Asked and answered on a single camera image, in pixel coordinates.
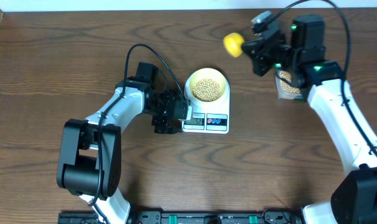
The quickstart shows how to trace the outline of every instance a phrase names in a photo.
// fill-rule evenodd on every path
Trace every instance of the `transparent container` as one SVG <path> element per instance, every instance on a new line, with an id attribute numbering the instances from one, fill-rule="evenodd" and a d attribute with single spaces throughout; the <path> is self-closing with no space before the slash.
<path id="1" fill-rule="evenodd" d="M 278 75 L 281 77 L 282 70 L 277 70 Z M 279 99 L 286 99 L 286 100 L 303 100 L 303 96 L 300 93 L 291 93 L 287 92 L 282 88 L 282 84 L 287 85 L 283 81 L 281 81 L 277 76 L 276 76 L 276 86 L 277 86 L 277 91 L 278 91 L 278 98 Z"/>

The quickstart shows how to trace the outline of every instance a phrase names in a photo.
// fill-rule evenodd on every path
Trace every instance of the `white digital scale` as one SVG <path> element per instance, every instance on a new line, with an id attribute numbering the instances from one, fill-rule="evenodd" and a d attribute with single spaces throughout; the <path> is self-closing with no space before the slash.
<path id="1" fill-rule="evenodd" d="M 196 82 L 203 78 L 211 78 L 219 83 L 222 94 L 219 99 L 204 102 L 193 96 L 191 90 Z M 193 116 L 190 121 L 182 121 L 184 132 L 226 134 L 230 123 L 230 86 L 226 78 L 212 68 L 203 68 L 194 72 L 188 78 L 184 95 L 190 100 Z"/>

